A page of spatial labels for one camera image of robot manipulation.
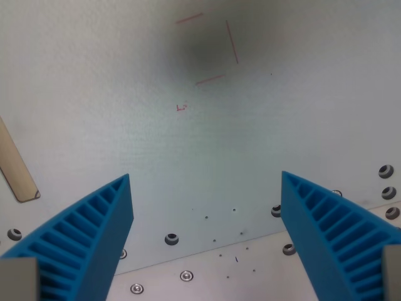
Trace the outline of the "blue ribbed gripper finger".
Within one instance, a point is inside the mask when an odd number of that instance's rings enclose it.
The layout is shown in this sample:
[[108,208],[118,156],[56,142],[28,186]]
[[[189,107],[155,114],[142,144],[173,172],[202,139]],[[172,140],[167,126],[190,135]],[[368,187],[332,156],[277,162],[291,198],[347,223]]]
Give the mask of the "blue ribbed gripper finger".
[[2,257],[37,259],[40,300],[105,300],[133,220],[125,174],[52,217]]
[[319,300],[384,300],[382,252],[400,243],[395,226],[286,171],[281,218]]

